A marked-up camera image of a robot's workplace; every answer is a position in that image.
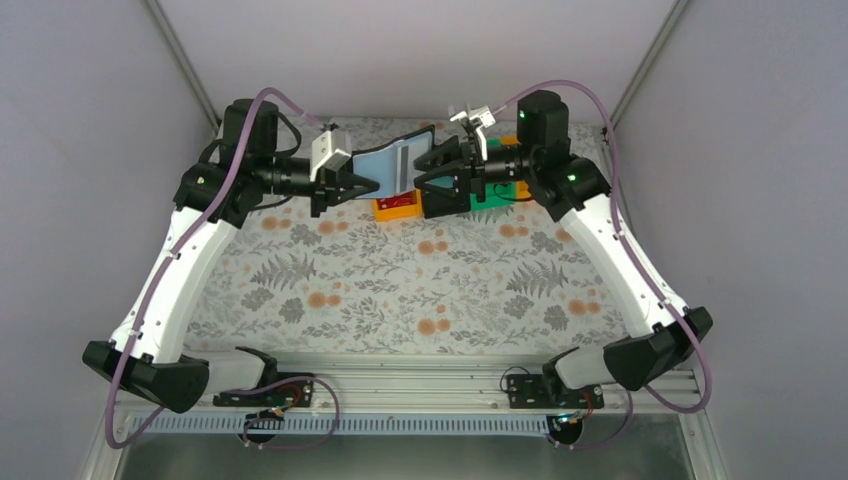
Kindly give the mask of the black leather card holder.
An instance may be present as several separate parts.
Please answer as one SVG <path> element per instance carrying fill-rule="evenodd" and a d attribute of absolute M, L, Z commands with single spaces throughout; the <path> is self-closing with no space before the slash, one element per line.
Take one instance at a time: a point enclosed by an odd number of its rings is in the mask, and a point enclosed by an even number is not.
<path fill-rule="evenodd" d="M 353 152 L 353 173 L 379 184 L 376 191 L 359 199 L 383 199 L 413 191 L 414 180 L 422 171 L 414 162 L 435 145 L 436 129 L 427 125 L 396 137 L 382 145 Z"/>

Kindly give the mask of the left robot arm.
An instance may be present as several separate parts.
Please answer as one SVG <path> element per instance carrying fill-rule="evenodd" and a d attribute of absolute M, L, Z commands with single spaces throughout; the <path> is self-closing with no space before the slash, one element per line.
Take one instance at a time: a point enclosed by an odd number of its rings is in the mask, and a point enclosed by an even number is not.
<path fill-rule="evenodd" d="M 303 197 L 318 216 L 331 206 L 375 192 L 356 174 L 349 140 L 326 126 L 307 158 L 278 146 L 286 121 L 264 100 L 238 99 L 221 133 L 180 181 L 169 230 L 126 319 L 107 340 L 90 342 L 83 362 L 110 383 L 107 405 L 128 392 L 176 413 L 203 396 L 239 391 L 263 405 L 278 391 L 275 361 L 257 350 L 187 353 L 184 338 L 215 265 L 249 214 L 268 195 Z"/>

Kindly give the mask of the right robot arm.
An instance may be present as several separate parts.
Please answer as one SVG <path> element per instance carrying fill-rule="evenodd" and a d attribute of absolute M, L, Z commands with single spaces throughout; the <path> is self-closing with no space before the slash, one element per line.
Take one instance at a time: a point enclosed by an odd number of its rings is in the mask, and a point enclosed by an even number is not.
<path fill-rule="evenodd" d="M 453 136 L 414 162 L 428 218 L 469 210 L 471 197 L 484 196 L 489 185 L 526 183 L 531 198 L 578 241 L 617 302 L 623 339 L 574 348 L 543 365 L 541 391 L 555 407 L 585 387 L 647 388 L 691 356 L 701 358 L 713 326 L 708 311 L 688 306 L 647 258 L 597 165 L 572 152 L 569 116 L 558 94 L 527 93 L 517 101 L 516 144 L 492 146 L 485 137 L 495 122 L 490 109 L 462 111 L 452 119 L 465 139 Z"/>

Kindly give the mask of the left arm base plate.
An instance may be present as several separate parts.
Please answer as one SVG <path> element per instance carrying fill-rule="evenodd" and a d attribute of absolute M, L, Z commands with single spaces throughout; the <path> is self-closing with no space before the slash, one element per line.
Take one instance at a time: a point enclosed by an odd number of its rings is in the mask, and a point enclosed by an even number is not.
<path fill-rule="evenodd" d="M 306 408 L 311 406 L 314 380 L 311 373 L 282 373 L 287 383 L 258 394 L 244 395 L 220 393 L 213 396 L 216 407 L 244 407 L 255 409 Z"/>

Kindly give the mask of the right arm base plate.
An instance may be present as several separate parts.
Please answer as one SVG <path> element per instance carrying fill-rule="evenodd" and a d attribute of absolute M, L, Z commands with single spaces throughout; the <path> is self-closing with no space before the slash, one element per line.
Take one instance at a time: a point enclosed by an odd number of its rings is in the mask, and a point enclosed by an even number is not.
<path fill-rule="evenodd" d="M 590 385 L 580 390 L 550 386 L 541 374 L 509 374 L 504 389 L 511 409 L 600 409 L 605 406 L 600 385 Z"/>

